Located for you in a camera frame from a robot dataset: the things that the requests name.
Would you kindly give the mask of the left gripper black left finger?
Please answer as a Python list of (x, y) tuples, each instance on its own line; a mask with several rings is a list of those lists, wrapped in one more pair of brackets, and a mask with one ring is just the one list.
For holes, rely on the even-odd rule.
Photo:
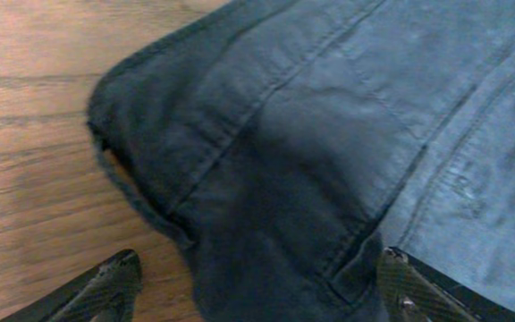
[(0, 322), (131, 322), (142, 290), (135, 250), (121, 250)]

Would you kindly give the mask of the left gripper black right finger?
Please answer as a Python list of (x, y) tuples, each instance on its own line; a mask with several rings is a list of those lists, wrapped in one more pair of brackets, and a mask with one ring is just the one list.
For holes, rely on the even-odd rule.
[(376, 284), (392, 322), (515, 322), (515, 312), (398, 248), (386, 248)]

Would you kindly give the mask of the navy blue shorts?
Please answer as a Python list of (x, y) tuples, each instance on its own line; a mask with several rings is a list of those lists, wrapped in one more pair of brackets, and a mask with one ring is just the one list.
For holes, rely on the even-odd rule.
[(515, 0), (233, 1), (88, 112), (207, 321), (384, 321), (386, 246), (515, 311)]

